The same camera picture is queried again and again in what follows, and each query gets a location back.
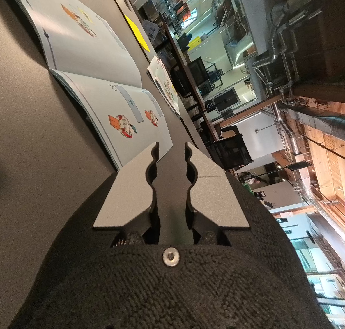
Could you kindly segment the yellow sticky note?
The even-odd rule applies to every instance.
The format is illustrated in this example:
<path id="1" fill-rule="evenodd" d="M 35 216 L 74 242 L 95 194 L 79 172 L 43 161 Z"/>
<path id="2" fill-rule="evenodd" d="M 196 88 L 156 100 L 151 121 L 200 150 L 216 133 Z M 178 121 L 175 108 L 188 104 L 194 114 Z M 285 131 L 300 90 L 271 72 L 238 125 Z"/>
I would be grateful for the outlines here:
<path id="1" fill-rule="evenodd" d="M 141 47 L 144 50 L 150 52 L 149 46 L 148 46 L 147 42 L 145 41 L 143 35 L 141 34 L 139 28 L 137 27 L 137 25 L 126 15 L 125 15 L 125 19 L 127 20 L 129 27 L 131 28 L 135 38 L 137 39 L 137 41 L 139 42 Z"/>

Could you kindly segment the black mesh office chair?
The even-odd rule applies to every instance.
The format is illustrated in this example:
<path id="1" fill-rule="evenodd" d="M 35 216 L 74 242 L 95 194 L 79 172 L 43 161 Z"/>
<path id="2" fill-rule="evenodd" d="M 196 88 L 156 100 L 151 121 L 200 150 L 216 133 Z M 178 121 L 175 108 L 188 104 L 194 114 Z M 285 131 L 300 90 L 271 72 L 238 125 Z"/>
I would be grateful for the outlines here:
<path id="1" fill-rule="evenodd" d="M 211 142 L 206 147 L 217 165 L 225 171 L 237 171 L 254 162 L 236 125 L 221 129 L 221 133 L 219 141 Z"/>

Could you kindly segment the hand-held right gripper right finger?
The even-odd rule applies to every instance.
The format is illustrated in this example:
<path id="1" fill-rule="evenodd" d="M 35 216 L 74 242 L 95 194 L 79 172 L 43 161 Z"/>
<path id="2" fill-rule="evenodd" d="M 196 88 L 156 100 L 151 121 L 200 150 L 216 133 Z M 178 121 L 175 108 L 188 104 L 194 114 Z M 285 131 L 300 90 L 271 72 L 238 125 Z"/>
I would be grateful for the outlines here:
<path id="1" fill-rule="evenodd" d="M 186 223 L 194 244 L 208 234 L 216 244 L 230 244 L 228 231 L 248 231 L 250 226 L 229 182 L 227 172 L 189 142 L 184 147 L 187 163 Z"/>

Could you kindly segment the sheet with black silhouettes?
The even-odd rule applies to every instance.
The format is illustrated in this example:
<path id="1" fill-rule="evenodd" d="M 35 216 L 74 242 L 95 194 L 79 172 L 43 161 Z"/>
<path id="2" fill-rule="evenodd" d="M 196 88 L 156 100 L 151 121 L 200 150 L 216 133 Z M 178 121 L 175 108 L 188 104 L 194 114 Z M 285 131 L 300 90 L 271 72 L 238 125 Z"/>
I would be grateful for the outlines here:
<path id="1" fill-rule="evenodd" d="M 160 31 L 159 25 L 149 20 L 143 20 L 142 27 L 147 34 L 149 41 L 153 43 Z"/>

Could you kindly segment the open instruction booklet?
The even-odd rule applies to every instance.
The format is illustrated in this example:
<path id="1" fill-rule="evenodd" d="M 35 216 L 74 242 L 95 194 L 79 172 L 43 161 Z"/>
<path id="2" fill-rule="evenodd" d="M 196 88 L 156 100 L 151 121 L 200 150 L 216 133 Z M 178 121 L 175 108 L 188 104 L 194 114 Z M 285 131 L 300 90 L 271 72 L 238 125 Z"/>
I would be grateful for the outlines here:
<path id="1" fill-rule="evenodd" d="M 163 112 L 113 29 L 79 0 L 15 0 L 51 74 L 79 103 L 117 169 L 148 146 L 173 146 Z"/>

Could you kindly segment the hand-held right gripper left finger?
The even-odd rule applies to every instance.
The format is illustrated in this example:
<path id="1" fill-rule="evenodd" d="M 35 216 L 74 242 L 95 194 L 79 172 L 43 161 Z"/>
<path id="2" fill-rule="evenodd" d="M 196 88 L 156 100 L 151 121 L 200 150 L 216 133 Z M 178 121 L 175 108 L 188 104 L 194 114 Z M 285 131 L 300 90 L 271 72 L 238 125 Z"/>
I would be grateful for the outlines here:
<path id="1" fill-rule="evenodd" d="M 128 241 L 138 233 L 146 244 L 158 244 L 160 219 L 156 190 L 159 142 L 153 142 L 123 166 L 93 223 L 97 231 L 117 231 Z"/>

